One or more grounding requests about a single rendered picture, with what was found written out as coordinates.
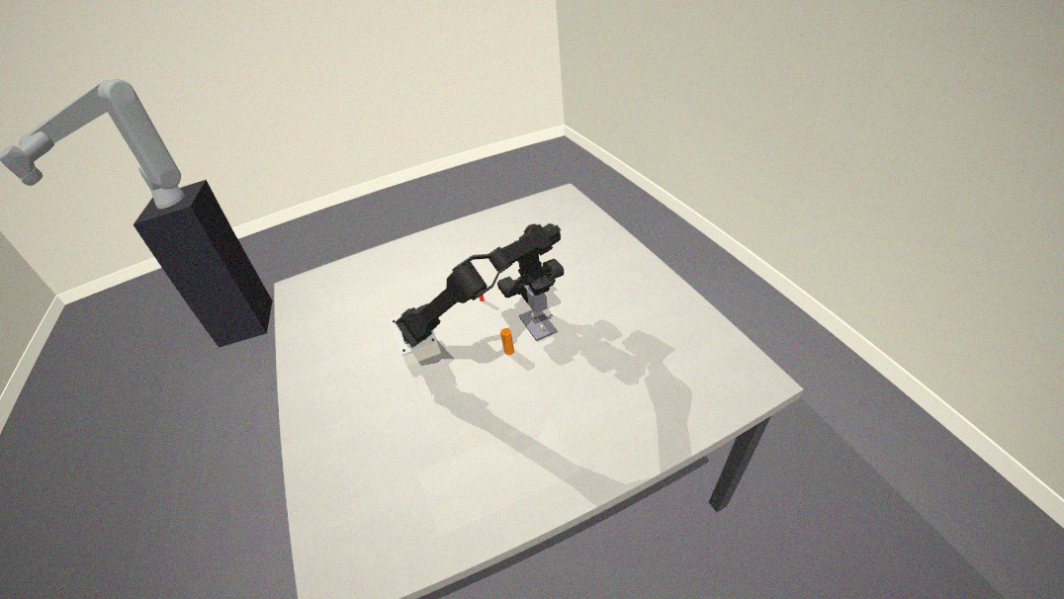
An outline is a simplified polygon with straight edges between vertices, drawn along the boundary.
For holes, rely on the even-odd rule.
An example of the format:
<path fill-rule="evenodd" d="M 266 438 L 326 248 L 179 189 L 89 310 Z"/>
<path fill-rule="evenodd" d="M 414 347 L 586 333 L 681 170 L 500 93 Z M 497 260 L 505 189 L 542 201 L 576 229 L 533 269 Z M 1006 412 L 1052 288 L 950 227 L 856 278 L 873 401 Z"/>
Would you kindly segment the orange cylinder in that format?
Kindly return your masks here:
<path fill-rule="evenodd" d="M 513 347 L 512 336 L 510 336 L 510 329 L 503 328 L 500 331 L 500 335 L 505 356 L 512 356 L 512 354 L 514 353 L 514 347 Z"/>

